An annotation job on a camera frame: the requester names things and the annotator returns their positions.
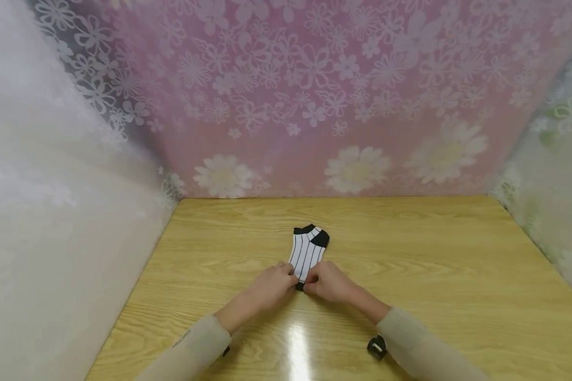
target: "wooden table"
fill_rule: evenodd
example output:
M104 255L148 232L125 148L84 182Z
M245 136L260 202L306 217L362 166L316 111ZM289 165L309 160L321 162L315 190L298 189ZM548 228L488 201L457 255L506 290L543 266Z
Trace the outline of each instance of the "wooden table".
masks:
M187 199L88 380L133 380L198 318L287 260L292 228L325 260L423 321L495 380L572 380L572 290L491 197ZM357 312L297 293L234 337L205 380L407 380L375 361Z

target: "striped sock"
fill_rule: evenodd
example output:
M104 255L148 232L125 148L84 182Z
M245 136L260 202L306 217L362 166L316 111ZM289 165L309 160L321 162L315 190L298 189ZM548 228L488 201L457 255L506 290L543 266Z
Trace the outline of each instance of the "striped sock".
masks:
M329 239L325 231L313 224L294 229L289 263L294 266L294 275L299 278L297 289L303 290L307 272L322 260Z

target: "white curtain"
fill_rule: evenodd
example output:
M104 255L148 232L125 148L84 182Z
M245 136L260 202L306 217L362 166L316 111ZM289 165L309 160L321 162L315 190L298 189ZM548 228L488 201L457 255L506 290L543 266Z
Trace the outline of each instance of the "white curtain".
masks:
M0 0L0 381L84 379L169 220L173 174L128 136Z
M572 60L492 193L572 287Z

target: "beige sleeve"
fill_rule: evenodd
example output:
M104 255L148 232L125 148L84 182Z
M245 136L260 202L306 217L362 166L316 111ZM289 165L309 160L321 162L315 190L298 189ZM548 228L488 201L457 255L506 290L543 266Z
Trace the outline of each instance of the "beige sleeve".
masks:
M489 378L409 313L392 307L377 324L386 348L402 368L420 381L486 381Z
M214 315L202 317L187 333L155 360L137 381L193 380L227 349L229 332Z

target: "pink floral wallpaper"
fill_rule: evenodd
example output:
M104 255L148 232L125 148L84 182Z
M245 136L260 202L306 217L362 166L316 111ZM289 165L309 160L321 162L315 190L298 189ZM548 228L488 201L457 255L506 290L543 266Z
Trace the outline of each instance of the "pink floral wallpaper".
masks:
M100 11L88 39L113 47L122 117L188 197L485 193L572 52L572 0Z

